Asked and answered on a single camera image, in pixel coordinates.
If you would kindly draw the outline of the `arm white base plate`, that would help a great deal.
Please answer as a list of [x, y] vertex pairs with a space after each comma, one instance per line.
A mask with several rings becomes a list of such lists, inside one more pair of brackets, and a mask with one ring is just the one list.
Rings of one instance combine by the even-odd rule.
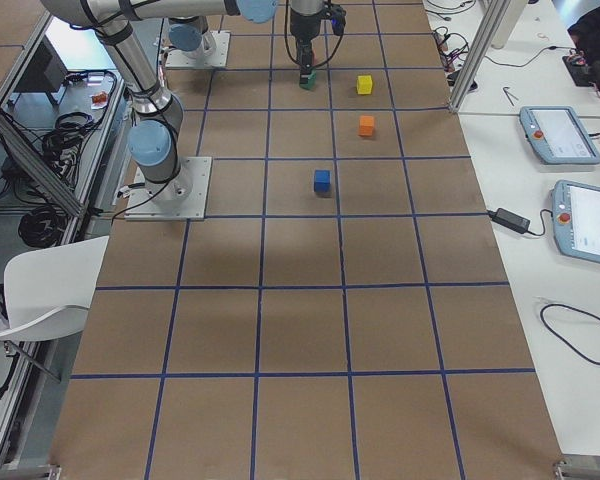
[[197, 28], [172, 26], [171, 45], [165, 67], [172, 70], [209, 70], [226, 67], [230, 32], [225, 30], [202, 33]]
[[134, 181], [144, 186], [130, 192], [124, 218], [131, 221], [203, 220], [211, 170], [211, 157], [181, 157], [179, 174], [162, 190], [162, 185], [146, 183], [137, 167]]

